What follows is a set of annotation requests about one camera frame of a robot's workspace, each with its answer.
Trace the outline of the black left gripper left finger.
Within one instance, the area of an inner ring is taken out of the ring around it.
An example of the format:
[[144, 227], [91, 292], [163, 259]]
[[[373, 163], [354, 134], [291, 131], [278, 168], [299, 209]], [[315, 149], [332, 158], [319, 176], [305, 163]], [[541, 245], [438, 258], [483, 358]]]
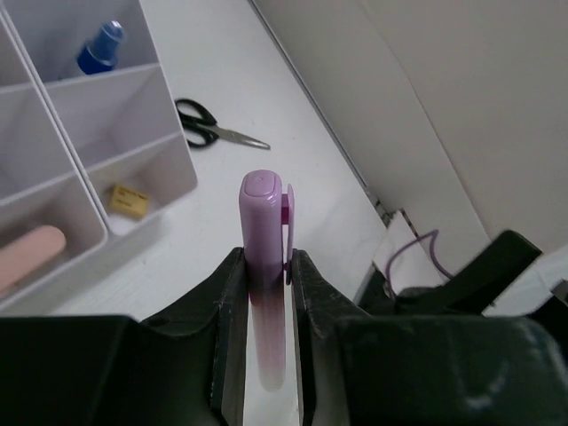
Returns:
[[4, 425], [240, 425], [248, 296], [233, 249], [201, 284], [142, 321], [1, 321]]

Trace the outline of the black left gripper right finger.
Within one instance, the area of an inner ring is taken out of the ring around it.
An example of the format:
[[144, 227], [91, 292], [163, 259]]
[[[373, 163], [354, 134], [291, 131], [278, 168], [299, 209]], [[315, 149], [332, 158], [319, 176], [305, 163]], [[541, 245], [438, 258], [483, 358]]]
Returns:
[[298, 250], [302, 425], [564, 425], [562, 342], [526, 317], [372, 316]]

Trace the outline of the pink highlighter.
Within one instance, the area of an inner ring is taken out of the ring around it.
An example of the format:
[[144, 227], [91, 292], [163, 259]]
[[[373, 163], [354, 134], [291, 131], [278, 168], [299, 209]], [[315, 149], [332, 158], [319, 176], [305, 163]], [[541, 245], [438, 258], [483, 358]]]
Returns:
[[284, 286], [292, 280], [293, 187], [284, 190], [273, 171], [251, 171], [241, 183], [239, 209], [259, 380], [266, 391], [277, 391], [286, 373]]

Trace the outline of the tan eraser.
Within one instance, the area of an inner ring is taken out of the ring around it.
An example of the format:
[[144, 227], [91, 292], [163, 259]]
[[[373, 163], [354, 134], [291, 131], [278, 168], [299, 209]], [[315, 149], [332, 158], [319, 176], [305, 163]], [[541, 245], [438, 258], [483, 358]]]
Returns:
[[115, 213], [139, 220], [146, 216], [149, 203], [147, 194], [117, 184], [111, 192], [108, 208]]

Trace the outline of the blue-capped glue bottle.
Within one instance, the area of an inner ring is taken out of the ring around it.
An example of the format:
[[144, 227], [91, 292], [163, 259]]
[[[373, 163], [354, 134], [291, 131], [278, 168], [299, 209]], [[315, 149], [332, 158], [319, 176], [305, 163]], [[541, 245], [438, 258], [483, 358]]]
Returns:
[[76, 64], [85, 75], [114, 70], [117, 52], [125, 38], [125, 29], [117, 20], [103, 23], [98, 33], [87, 40], [76, 58]]

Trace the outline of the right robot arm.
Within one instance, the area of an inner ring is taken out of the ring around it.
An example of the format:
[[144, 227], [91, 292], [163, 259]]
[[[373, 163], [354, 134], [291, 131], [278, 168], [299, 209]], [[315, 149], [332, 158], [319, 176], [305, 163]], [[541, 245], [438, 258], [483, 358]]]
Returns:
[[396, 294], [386, 274], [378, 272], [358, 306], [372, 315], [479, 315], [541, 254], [523, 235], [506, 230], [454, 277], [434, 288], [406, 288]]

